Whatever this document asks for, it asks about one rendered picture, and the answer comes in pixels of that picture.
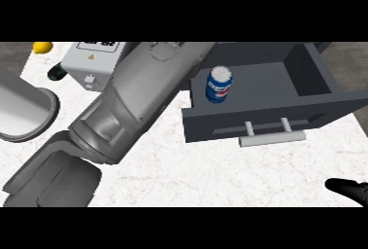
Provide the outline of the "blue soda can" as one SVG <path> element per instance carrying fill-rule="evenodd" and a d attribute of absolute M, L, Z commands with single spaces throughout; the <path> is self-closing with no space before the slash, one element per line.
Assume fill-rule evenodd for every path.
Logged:
<path fill-rule="evenodd" d="M 221 103 L 225 100 L 227 93 L 233 82 L 230 69 L 217 65 L 211 68 L 206 76 L 205 97 L 209 102 Z"/>

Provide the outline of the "white box appliance with label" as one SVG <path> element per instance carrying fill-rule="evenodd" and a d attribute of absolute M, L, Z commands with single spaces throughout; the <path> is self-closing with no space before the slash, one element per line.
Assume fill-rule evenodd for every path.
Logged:
<path fill-rule="evenodd" d="M 85 90 L 101 92 L 121 60 L 123 42 L 73 42 L 61 68 Z"/>

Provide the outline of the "yellow fruit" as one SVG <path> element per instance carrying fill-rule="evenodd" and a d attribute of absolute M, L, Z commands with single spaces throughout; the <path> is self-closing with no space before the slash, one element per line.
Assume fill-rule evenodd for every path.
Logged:
<path fill-rule="evenodd" d="M 51 42 L 33 42 L 30 48 L 35 54 L 44 54 L 51 51 L 53 43 Z"/>

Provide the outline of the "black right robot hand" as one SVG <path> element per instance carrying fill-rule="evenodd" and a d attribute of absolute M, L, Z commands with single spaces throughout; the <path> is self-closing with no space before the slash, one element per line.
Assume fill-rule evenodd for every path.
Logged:
<path fill-rule="evenodd" d="M 353 180 L 329 178 L 324 181 L 324 187 L 329 191 L 345 196 L 363 207 L 368 207 L 368 183 L 357 183 Z"/>

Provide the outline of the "dark grey drawer front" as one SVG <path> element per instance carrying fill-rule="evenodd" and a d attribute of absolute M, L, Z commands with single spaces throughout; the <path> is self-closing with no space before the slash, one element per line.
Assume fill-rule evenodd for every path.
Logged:
<path fill-rule="evenodd" d="M 319 128 L 368 105 L 368 90 L 298 96 L 293 91 L 230 91 L 221 103 L 205 93 L 190 93 L 190 108 L 183 109 L 184 142 L 246 135 L 251 122 L 255 135 L 283 132 L 280 118 L 292 130 Z"/>

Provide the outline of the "grey cylindrical container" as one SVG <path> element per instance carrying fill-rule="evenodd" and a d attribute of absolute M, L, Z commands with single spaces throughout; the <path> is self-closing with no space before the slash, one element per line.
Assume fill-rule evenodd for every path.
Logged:
<path fill-rule="evenodd" d="M 35 88 L 0 66 L 0 139 L 20 143 L 50 127 L 58 114 L 54 92 Z"/>

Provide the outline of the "dark grey open drawer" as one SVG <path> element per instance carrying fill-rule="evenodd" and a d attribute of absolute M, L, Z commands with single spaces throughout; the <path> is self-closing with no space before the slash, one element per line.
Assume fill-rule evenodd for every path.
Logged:
<path fill-rule="evenodd" d="M 233 75 L 225 100 L 205 98 L 209 69 L 224 65 Z M 215 45 L 202 70 L 190 81 L 191 115 L 271 110 L 288 114 L 353 112 L 368 106 L 368 90 L 342 91 L 319 51 L 310 43 L 236 43 Z"/>

